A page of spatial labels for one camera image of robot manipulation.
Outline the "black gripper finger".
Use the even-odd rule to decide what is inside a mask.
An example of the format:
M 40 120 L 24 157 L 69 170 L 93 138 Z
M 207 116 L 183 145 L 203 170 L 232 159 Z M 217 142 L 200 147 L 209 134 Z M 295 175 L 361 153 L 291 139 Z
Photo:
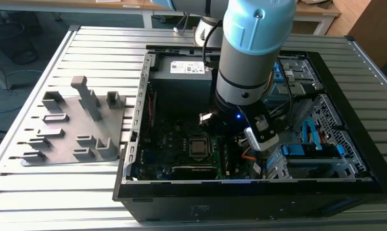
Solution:
M 215 112 L 199 114 L 199 126 L 205 132 L 217 132 L 220 129 L 220 120 Z

